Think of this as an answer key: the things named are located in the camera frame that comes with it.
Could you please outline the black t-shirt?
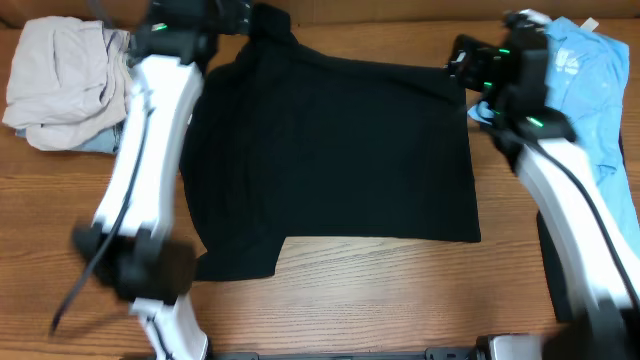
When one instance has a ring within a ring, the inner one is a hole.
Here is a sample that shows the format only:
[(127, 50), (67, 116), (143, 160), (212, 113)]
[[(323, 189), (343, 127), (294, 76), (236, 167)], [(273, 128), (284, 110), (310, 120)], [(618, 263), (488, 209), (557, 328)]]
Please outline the black t-shirt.
[(478, 242), (465, 101), (443, 69), (323, 55), (257, 5), (184, 141), (197, 279), (270, 277), (294, 236)]

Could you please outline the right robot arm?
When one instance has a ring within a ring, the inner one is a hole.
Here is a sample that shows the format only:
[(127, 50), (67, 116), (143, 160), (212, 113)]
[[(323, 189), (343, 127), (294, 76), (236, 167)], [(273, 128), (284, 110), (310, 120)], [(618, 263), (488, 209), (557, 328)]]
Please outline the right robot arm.
[(558, 254), (571, 322), (549, 337), (487, 335), (465, 359), (623, 359), (639, 356), (639, 260), (623, 239), (566, 116), (547, 106), (548, 40), (541, 15), (511, 12), (501, 45), (456, 37), (446, 68), (480, 93), (480, 129), (539, 207)]

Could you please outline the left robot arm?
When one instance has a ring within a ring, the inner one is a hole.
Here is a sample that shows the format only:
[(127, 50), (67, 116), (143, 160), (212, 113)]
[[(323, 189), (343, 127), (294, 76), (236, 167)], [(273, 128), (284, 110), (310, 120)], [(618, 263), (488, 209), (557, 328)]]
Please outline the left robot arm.
[(86, 267), (50, 328), (91, 276), (128, 302), (157, 359), (211, 356), (189, 296), (196, 256), (172, 239), (184, 137), (221, 34), (246, 34), (247, 0), (153, 1), (132, 37), (133, 85), (111, 180), (93, 220), (72, 233)]

